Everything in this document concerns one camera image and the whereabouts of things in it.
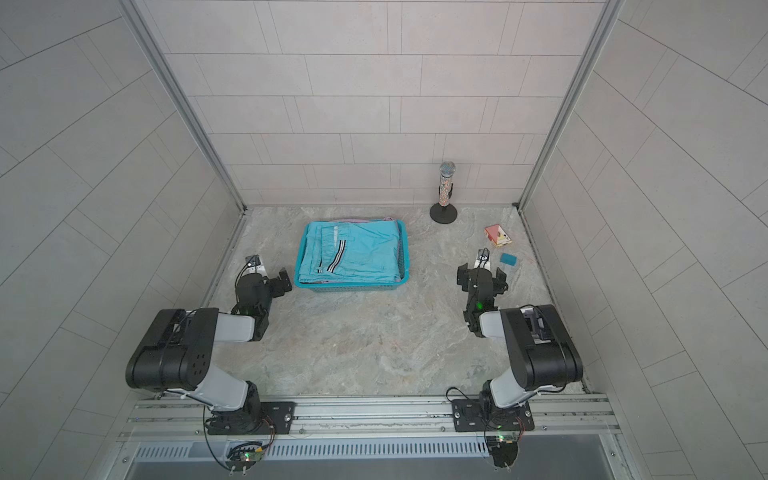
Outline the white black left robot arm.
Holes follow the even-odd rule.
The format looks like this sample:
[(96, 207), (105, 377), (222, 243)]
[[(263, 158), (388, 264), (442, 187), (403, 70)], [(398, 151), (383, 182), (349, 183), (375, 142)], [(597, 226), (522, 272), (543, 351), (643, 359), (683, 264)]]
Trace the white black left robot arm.
[(272, 301), (292, 290), (286, 270), (269, 278), (251, 261), (235, 281), (236, 304), (226, 313), (216, 307), (162, 309), (129, 359), (129, 387), (170, 391), (208, 408), (209, 435), (267, 434), (277, 431), (256, 385), (213, 363), (217, 343), (253, 343), (269, 326)]

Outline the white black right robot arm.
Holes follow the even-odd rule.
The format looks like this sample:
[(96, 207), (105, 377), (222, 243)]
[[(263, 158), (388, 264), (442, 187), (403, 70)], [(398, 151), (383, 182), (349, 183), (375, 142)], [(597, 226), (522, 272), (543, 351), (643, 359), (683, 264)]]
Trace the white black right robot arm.
[(506, 274), (463, 264), (457, 284), (468, 294), (464, 321), (480, 338), (505, 342), (509, 367), (486, 381), (479, 394), (481, 411), (490, 416), (499, 410), (523, 406), (541, 393), (558, 393), (583, 378), (583, 362), (551, 305), (524, 305), (500, 309), (495, 297), (508, 290)]

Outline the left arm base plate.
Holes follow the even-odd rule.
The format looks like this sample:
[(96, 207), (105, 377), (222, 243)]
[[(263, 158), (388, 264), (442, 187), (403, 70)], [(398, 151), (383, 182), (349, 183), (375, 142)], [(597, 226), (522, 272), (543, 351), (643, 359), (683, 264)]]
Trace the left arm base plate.
[(205, 421), (208, 435), (270, 435), (288, 434), (296, 409), (295, 402), (262, 402), (258, 410), (246, 404), (243, 409), (213, 411)]

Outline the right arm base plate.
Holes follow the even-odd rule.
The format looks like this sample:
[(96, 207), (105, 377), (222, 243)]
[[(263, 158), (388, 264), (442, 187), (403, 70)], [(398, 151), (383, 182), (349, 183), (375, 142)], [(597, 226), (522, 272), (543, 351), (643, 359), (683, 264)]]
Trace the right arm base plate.
[(478, 399), (464, 397), (451, 400), (456, 432), (529, 432), (535, 429), (528, 402), (501, 409), (493, 403), (481, 405)]

